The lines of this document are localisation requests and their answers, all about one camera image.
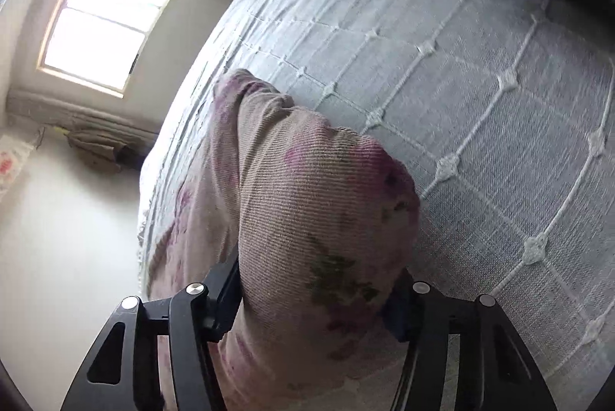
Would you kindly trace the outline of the pink floral padded coat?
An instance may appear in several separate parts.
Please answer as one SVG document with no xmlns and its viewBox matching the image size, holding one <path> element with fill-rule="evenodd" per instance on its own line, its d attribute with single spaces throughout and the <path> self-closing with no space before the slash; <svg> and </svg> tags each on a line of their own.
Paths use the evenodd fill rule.
<svg viewBox="0 0 615 411">
<path fill-rule="evenodd" d="M 419 207 L 374 138 L 236 70 L 157 210 L 145 288 L 174 295 L 237 250 L 243 302 L 211 347 L 215 371 L 229 409 L 281 409 L 400 356 L 379 311 L 410 261 Z"/>
</svg>

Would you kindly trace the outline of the bright bedroom window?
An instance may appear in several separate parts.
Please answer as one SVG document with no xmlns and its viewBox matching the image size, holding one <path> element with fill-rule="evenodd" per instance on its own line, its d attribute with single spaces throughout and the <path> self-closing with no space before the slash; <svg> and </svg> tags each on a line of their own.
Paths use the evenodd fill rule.
<svg viewBox="0 0 615 411">
<path fill-rule="evenodd" d="M 58 0 L 37 68 L 123 98 L 136 62 L 171 0 Z"/>
</svg>

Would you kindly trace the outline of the hanging beige garment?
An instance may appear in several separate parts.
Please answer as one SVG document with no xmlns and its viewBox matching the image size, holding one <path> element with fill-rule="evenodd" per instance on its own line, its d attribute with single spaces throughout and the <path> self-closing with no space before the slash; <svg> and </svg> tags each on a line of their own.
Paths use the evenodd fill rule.
<svg viewBox="0 0 615 411">
<path fill-rule="evenodd" d="M 80 161 L 97 173 L 115 175 L 122 170 L 140 171 L 145 156 L 137 145 L 107 131 L 70 131 L 68 145 Z"/>
</svg>

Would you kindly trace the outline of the grey checked bedspread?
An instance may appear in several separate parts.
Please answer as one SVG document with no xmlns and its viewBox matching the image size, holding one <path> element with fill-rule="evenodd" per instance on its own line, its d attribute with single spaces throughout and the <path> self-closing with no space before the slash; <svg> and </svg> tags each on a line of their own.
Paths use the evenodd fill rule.
<svg viewBox="0 0 615 411">
<path fill-rule="evenodd" d="M 141 173 L 141 279 L 208 121 L 246 68 L 415 180 L 412 275 L 491 293 L 555 404 L 584 410 L 614 366 L 614 35 L 565 0 L 233 0 Z"/>
</svg>

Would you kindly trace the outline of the grey left curtain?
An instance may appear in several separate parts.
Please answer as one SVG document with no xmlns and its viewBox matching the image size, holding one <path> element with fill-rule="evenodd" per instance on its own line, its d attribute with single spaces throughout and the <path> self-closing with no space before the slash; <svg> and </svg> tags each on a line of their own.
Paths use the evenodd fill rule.
<svg viewBox="0 0 615 411">
<path fill-rule="evenodd" d="M 85 106 L 69 104 L 58 98 L 47 98 L 26 90 L 12 90 L 6 99 L 6 112 L 26 118 L 41 126 L 66 131 L 94 130 L 105 132 L 149 151 L 156 142 L 157 131 L 140 128 L 126 118 Z"/>
</svg>

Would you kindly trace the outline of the red paper wall poster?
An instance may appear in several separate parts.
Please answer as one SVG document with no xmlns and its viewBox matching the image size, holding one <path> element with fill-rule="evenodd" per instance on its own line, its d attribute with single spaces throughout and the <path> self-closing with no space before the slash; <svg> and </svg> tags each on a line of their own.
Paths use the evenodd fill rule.
<svg viewBox="0 0 615 411">
<path fill-rule="evenodd" d="M 0 200 L 19 177 L 33 151 L 33 145 L 3 134 L 0 139 Z"/>
</svg>

